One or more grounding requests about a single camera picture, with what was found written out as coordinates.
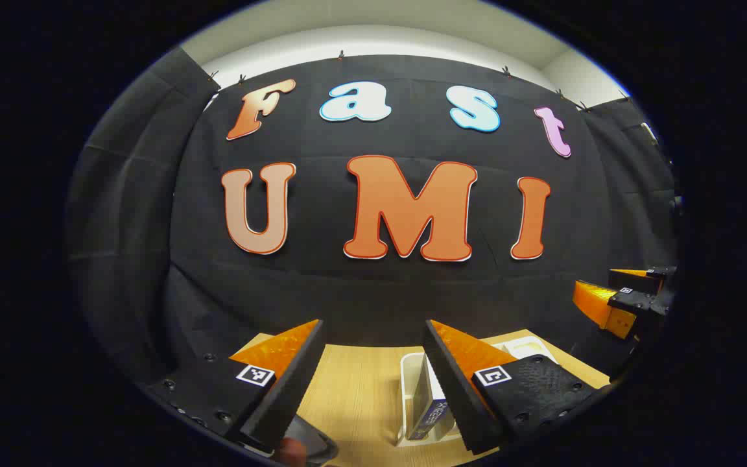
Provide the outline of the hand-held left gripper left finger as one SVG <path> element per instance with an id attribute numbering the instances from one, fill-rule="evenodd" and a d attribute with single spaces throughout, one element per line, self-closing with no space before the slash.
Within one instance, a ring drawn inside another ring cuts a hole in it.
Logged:
<path id="1" fill-rule="evenodd" d="M 315 319 L 239 352 L 202 355 L 146 390 L 210 437 L 268 452 L 296 417 L 324 345 Z"/>

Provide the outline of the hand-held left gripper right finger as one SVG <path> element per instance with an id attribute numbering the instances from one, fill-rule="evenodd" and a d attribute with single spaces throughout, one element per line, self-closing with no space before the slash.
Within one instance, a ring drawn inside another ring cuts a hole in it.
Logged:
<path id="1" fill-rule="evenodd" d="M 438 321 L 425 322 L 423 349 L 473 454 L 551 437 L 611 390 L 546 355 L 519 359 Z"/>

